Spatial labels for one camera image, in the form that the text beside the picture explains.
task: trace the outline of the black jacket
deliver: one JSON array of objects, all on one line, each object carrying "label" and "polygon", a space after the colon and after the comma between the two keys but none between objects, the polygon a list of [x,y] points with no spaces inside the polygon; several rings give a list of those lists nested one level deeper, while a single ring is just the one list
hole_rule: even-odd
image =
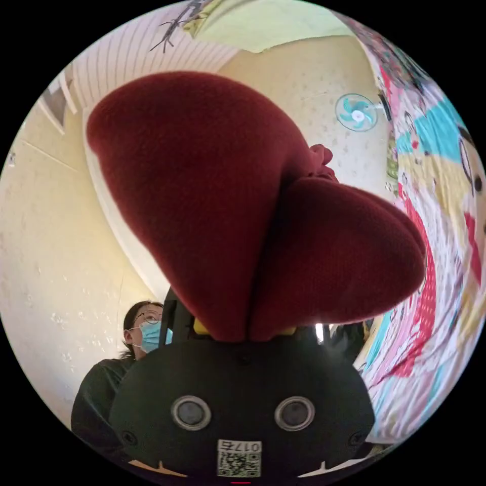
[{"label": "black jacket", "polygon": [[133,359],[104,359],[85,376],[74,399],[71,412],[72,432],[96,452],[115,462],[129,462],[123,445],[108,418],[122,379]]}]

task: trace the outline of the circular sensor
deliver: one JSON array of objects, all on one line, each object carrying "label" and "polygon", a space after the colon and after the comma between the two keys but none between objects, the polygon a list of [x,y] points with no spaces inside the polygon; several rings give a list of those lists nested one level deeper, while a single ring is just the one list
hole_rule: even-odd
[{"label": "circular sensor", "polygon": [[313,420],[315,408],[303,396],[291,396],[282,401],[275,409],[275,422],[287,432],[305,429]]},{"label": "circular sensor", "polygon": [[190,431],[202,430],[211,421],[211,410],[208,404],[192,395],[178,398],[172,404],[171,415],[179,427]]}]

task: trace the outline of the sticker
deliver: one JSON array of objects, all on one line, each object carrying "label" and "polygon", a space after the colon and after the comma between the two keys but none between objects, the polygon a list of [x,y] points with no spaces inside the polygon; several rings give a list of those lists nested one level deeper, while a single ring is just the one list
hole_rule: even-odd
[{"label": "sticker", "polygon": [[262,443],[218,440],[218,476],[260,477]]}]

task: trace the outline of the face mask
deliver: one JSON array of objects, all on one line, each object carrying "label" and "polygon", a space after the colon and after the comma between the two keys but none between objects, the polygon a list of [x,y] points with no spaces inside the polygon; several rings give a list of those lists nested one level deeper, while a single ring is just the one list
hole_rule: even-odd
[{"label": "face mask", "polygon": [[[140,349],[146,353],[158,349],[160,342],[160,327],[161,322],[145,323],[140,327],[142,332],[142,344],[139,346]],[[172,342],[172,331],[167,329],[166,334],[166,345]]]}]

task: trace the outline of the colorful bedsheet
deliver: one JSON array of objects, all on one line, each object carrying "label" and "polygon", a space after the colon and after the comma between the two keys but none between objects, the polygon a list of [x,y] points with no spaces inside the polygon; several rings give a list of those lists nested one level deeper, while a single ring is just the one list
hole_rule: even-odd
[{"label": "colorful bedsheet", "polygon": [[437,84],[400,49],[336,14],[365,49],[391,108],[396,205],[419,228],[427,272],[385,314],[362,376],[376,414],[369,441],[415,432],[451,391],[486,317],[486,177],[464,122]]}]

